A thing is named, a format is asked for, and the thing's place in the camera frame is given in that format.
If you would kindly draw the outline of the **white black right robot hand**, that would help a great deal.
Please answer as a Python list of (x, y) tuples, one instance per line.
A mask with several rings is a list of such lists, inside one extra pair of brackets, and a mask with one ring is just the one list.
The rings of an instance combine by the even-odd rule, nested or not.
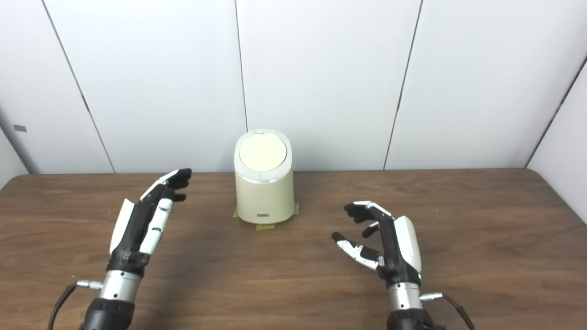
[(332, 240), (357, 263), (375, 270), (386, 286), (411, 283), (421, 286), (421, 257), (415, 228), (405, 216), (395, 218), (373, 201), (354, 201), (344, 206), (347, 216), (355, 223), (371, 221), (362, 232), (364, 238), (378, 232), (383, 251), (362, 246), (333, 232)]

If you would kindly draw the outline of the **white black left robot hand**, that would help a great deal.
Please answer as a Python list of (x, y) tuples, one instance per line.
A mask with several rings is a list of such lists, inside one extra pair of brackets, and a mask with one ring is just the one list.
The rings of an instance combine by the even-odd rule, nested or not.
[(186, 199), (176, 191), (189, 185), (192, 173), (191, 168), (174, 170), (153, 182), (138, 202), (123, 201), (111, 236), (107, 271), (144, 276), (174, 203)]

